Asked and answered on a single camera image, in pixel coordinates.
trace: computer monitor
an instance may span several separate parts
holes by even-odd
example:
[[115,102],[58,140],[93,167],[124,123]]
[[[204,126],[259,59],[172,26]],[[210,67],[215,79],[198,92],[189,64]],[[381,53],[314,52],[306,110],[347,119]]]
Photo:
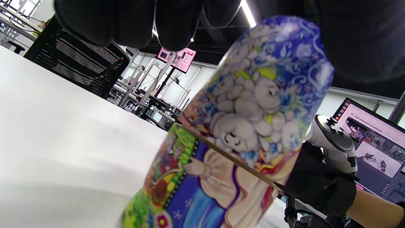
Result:
[[[188,68],[190,67],[195,55],[196,51],[193,51],[190,48],[186,47],[183,50],[177,52],[177,56],[171,66],[183,73],[187,73]],[[167,63],[171,56],[172,52],[162,47],[156,58]]]
[[334,114],[354,139],[357,188],[391,202],[405,200],[405,130],[346,98]]

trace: mesh chair back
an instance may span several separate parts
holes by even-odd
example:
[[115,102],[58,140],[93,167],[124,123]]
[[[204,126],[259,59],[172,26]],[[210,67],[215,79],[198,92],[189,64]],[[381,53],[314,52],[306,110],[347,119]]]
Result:
[[130,62],[116,43],[98,47],[81,41],[55,17],[24,57],[104,99]]

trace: ceiling light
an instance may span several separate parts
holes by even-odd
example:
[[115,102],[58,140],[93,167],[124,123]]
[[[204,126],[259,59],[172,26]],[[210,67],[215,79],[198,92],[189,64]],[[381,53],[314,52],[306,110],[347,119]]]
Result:
[[243,9],[243,12],[245,13],[246,19],[249,22],[249,25],[251,28],[256,26],[256,22],[254,21],[252,12],[249,9],[249,6],[247,5],[246,0],[241,1],[241,7]]
[[156,32],[154,29],[152,29],[152,33],[153,33],[156,37],[159,37],[158,32]]
[[152,29],[152,33],[153,33],[156,37],[159,36],[158,33],[157,33],[154,29]]

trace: decorated bottle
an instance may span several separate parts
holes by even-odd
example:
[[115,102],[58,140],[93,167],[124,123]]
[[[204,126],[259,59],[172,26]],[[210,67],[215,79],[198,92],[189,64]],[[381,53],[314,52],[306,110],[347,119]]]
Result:
[[247,30],[169,130],[123,227],[255,226],[332,78],[314,23],[276,16]]

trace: table surface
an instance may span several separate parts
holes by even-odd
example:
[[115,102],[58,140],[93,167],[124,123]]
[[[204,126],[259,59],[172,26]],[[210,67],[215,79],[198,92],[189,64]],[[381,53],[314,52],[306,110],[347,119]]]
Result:
[[[0,75],[0,226],[120,227],[166,132],[3,47],[0,56],[8,66]],[[283,207],[277,199],[261,227],[287,228]]]

